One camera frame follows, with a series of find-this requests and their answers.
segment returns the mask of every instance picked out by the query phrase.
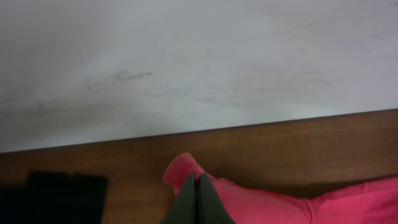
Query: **white wall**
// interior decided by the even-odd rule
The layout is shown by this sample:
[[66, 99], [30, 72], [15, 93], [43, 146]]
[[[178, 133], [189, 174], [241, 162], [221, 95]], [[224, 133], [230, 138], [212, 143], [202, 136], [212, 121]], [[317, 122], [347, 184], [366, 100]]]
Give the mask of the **white wall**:
[[0, 28], [3, 152], [398, 106], [398, 1], [2, 0]]

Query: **pink towel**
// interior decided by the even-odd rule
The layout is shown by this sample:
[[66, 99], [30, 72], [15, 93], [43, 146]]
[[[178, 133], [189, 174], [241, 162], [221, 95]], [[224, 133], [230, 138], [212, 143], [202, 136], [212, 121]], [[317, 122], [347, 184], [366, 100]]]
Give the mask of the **pink towel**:
[[[164, 180], [175, 193], [188, 174], [205, 172], [189, 153], [178, 155]], [[294, 198], [251, 190], [210, 176], [225, 209], [237, 224], [398, 224], [398, 177], [368, 182], [317, 198]]]

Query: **cloth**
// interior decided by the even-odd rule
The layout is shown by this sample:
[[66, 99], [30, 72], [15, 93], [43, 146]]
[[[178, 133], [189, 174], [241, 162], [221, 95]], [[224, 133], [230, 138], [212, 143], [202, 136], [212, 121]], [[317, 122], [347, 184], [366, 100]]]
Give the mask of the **cloth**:
[[[189, 153], [178, 155], [164, 180], [179, 188], [188, 174], [205, 172]], [[266, 190], [245, 189], [210, 176], [230, 217], [237, 224], [396, 224], [398, 177], [367, 182], [316, 198], [294, 198]]]

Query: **pink garment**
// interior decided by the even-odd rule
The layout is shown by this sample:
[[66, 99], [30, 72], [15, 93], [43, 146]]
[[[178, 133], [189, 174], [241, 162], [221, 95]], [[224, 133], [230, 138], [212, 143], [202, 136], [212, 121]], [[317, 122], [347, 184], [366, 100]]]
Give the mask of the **pink garment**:
[[[205, 172], [191, 154], [178, 155], [164, 180], [175, 193], [188, 174]], [[245, 189], [210, 176], [225, 209], [237, 224], [398, 224], [398, 177], [354, 185], [320, 197], [294, 198]]]

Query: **wooden surface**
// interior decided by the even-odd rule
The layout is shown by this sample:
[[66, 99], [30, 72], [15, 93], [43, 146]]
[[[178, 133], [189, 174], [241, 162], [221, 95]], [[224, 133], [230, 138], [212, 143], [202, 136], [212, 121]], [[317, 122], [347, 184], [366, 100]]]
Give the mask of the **wooden surface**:
[[398, 174], [398, 110], [0, 154], [0, 184], [30, 170], [106, 175], [104, 224], [158, 223], [174, 198], [163, 172], [182, 152], [244, 187], [313, 197]]

